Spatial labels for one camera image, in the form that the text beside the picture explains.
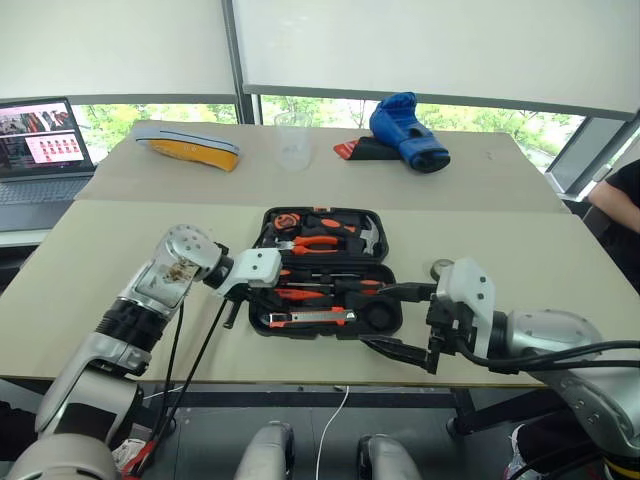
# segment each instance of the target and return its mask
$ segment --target laptop screen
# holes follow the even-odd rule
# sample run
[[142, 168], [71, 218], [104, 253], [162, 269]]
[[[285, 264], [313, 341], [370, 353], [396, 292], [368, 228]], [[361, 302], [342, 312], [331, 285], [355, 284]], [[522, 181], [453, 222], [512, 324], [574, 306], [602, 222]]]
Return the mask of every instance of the laptop screen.
[[0, 177], [92, 170], [67, 99], [0, 104]]

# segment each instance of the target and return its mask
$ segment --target black tool case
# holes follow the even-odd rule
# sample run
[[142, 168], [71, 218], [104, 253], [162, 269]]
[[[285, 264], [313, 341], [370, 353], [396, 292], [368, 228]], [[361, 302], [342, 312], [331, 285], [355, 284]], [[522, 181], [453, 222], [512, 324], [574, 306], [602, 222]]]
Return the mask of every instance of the black tool case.
[[[286, 214], [294, 214], [299, 223], [289, 230], [276, 230], [274, 221], [284, 218]], [[369, 222], [373, 222], [378, 230], [378, 241], [373, 244], [371, 254], [364, 253], [366, 241], [358, 236], [336, 234], [335, 230], [327, 231], [318, 225], [318, 220], [337, 221], [346, 226], [356, 225], [369, 230]], [[384, 233], [380, 217], [370, 210], [351, 208], [317, 208], [317, 207], [277, 207], [268, 210], [262, 221], [262, 229], [258, 245], [274, 247], [279, 241], [293, 241], [296, 237], [331, 236], [339, 238], [337, 246], [313, 245], [313, 250], [337, 248], [336, 253], [307, 253], [294, 255], [291, 251], [281, 250], [282, 274], [278, 285], [273, 289], [255, 289], [260, 298], [278, 304], [278, 308], [267, 308], [258, 302], [250, 302], [249, 320], [255, 330], [265, 336], [285, 336], [290, 338], [312, 339], [317, 335], [335, 335], [338, 339], [355, 339], [360, 334], [391, 334], [402, 325], [402, 308], [400, 301], [375, 294], [375, 290], [366, 293], [358, 291], [338, 291], [334, 282], [342, 280], [372, 280], [384, 284], [395, 283], [391, 269], [382, 265], [389, 252], [389, 245]], [[290, 272], [293, 279], [285, 273]], [[290, 283], [319, 283], [320, 287], [291, 286]], [[320, 299], [295, 301], [282, 298], [276, 291], [280, 288], [318, 291], [324, 295]], [[343, 307], [353, 310], [355, 321], [343, 325], [327, 323], [322, 325], [291, 324], [285, 327], [270, 326], [269, 315], [282, 312], [320, 312], [329, 311], [331, 307]]]

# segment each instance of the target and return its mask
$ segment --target black shirt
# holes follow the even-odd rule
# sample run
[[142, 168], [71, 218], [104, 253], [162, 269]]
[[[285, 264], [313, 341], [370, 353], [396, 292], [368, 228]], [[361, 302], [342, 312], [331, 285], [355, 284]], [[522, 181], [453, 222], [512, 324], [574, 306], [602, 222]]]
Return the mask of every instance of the black shirt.
[[[612, 187], [623, 191], [640, 208], [640, 159], [622, 167], [606, 179]], [[627, 279], [640, 293], [640, 235], [612, 222], [602, 243]]]

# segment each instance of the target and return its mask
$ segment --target laptop keyboard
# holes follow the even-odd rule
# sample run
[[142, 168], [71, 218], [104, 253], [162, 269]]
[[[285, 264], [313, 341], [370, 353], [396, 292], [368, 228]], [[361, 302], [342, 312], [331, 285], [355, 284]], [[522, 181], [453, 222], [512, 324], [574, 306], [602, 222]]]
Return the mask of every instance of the laptop keyboard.
[[87, 178], [41, 180], [0, 184], [0, 205], [19, 205], [73, 200]]

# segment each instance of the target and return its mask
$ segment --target orange pliers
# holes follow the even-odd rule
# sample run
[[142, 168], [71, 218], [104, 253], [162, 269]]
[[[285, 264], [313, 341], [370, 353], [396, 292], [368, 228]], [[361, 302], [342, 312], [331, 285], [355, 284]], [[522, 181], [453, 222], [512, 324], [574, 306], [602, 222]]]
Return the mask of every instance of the orange pliers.
[[337, 253], [338, 250], [312, 250], [307, 247], [311, 245], [338, 245], [339, 241], [338, 237], [329, 236], [296, 237], [293, 241], [276, 242], [276, 248], [279, 250], [291, 250], [294, 255]]

